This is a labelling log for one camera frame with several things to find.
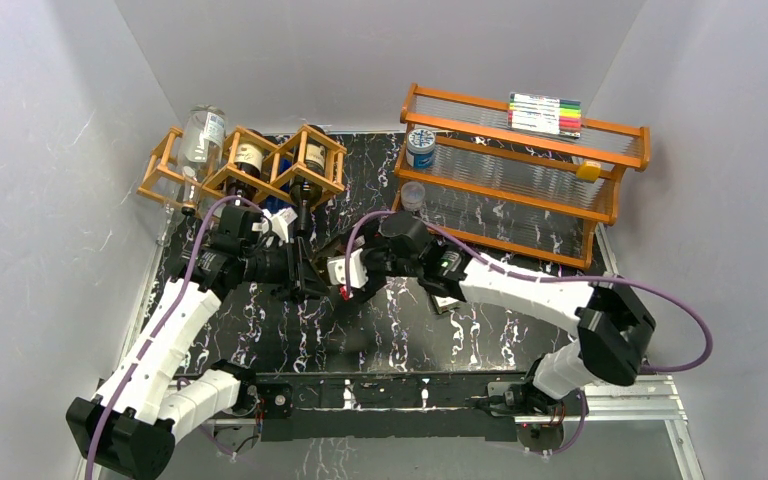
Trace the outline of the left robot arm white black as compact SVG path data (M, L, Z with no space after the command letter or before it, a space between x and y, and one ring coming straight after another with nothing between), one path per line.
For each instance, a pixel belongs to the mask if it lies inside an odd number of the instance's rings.
M229 360L168 390L196 335L240 284L272 285L278 298L294 302L328 292L313 266L307 203L276 214L238 198L216 206L218 225L201 225L191 254L121 364L91 399L77 397L67 410L87 479L97 466L155 479L176 444L214 415L262 418L270 400L289 393L286 385L258 386L253 370Z

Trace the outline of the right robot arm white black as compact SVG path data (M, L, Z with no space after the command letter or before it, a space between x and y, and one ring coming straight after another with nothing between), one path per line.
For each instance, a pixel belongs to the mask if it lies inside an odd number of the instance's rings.
M528 370L520 397L550 413L570 392L601 381L630 386L655 322L622 277L556 277L482 255L407 212L373 212L317 263L346 296L374 293L390 277L412 277L428 293L491 304L545 321L572 337Z

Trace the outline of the clear glass bottle black cap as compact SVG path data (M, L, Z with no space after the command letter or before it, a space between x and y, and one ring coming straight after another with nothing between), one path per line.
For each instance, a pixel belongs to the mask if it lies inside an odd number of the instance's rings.
M220 108L200 104L190 110L178 149L183 177L181 211L185 216L196 215L204 182L219 162L225 132L225 113Z

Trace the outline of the dark wine bottle cream label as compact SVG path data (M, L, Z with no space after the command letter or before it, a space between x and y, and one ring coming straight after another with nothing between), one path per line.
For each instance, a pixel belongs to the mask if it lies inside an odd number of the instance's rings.
M325 176L327 148L315 138L308 136L305 142L304 156L298 152L294 159L310 171ZM295 235L303 239L310 239L313 231L313 205L322 197L323 189L304 176L296 175L291 181L289 194L296 204L297 219L295 222Z

